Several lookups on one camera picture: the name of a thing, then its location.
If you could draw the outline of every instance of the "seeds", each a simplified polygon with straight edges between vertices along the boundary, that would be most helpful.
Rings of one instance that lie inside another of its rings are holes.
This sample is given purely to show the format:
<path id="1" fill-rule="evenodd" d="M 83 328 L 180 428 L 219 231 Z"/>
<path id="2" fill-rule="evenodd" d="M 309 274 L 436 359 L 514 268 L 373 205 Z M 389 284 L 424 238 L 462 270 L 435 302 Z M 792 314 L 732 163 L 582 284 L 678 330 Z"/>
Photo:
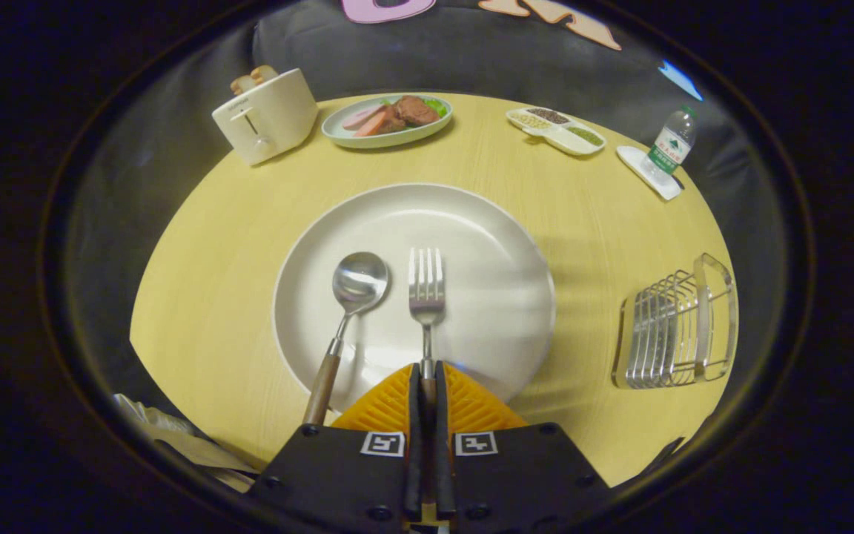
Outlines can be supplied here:
<path id="1" fill-rule="evenodd" d="M 566 122 L 569 121 L 569 119 L 563 117 L 555 111 L 552 111 L 552 109 L 529 108 L 526 109 L 526 111 L 532 113 L 533 115 L 538 115 L 543 119 L 546 119 L 546 121 L 554 122 L 556 125 L 565 125 Z"/>
<path id="2" fill-rule="evenodd" d="M 575 126 L 569 126 L 569 131 L 595 146 L 602 146 L 602 138 L 590 131 L 584 131 L 582 128 L 576 128 Z"/>
<path id="3" fill-rule="evenodd" d="M 535 117 L 529 117 L 529 115 L 525 115 L 524 113 L 509 113 L 509 118 L 522 122 L 522 124 L 529 126 L 530 128 L 542 129 L 549 127 L 548 122 L 543 121 L 542 119 L 536 119 Z"/>

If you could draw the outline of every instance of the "metal rack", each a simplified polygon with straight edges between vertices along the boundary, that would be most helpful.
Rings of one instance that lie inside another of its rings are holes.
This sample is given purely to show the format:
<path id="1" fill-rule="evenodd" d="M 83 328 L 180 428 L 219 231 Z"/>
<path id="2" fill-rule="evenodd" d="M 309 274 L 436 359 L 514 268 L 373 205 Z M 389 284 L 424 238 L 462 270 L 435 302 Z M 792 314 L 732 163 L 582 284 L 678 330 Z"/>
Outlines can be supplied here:
<path id="1" fill-rule="evenodd" d="M 716 294 L 707 271 L 721 278 Z M 728 306 L 726 354 L 715 360 L 715 301 L 723 297 Z M 630 295 L 621 314 L 618 362 L 612 371 L 620 388 L 687 386 L 722 378 L 729 371 L 736 352 L 738 297 L 731 274 L 711 254 L 697 258 L 692 273 L 675 271 Z"/>

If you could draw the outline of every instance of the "toaster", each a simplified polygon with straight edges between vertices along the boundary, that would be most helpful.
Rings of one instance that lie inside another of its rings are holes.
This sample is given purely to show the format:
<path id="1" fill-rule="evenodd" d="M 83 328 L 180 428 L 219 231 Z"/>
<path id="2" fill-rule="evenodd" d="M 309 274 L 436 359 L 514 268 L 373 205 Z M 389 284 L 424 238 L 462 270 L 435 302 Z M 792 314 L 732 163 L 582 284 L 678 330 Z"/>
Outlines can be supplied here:
<path id="1" fill-rule="evenodd" d="M 318 104 L 299 68 L 236 96 L 213 111 L 213 120 L 248 165 L 291 150 L 311 133 Z"/>

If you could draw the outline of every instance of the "pink letter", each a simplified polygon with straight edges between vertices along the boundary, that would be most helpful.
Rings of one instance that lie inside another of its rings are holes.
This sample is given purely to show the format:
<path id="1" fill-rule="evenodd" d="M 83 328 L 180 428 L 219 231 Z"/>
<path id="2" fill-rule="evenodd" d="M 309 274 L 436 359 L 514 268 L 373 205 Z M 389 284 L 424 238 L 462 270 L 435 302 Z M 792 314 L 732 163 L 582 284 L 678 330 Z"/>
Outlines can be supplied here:
<path id="1" fill-rule="evenodd" d="M 377 24 L 406 19 L 424 13 L 434 6 L 434 0 L 408 0 L 394 7 L 381 7 L 375 0 L 342 0 L 348 20 L 359 24 Z"/>

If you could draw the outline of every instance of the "plastic bottle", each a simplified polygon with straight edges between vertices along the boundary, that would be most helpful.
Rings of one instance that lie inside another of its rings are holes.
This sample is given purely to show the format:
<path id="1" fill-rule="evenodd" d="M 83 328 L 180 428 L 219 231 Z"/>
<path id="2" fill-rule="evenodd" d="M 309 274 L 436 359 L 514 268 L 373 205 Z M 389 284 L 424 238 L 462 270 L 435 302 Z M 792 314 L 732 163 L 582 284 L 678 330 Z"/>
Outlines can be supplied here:
<path id="1" fill-rule="evenodd" d="M 697 114 L 687 105 L 668 117 L 650 152 L 641 160 L 641 170 L 655 182 L 665 182 L 684 161 L 698 138 Z"/>

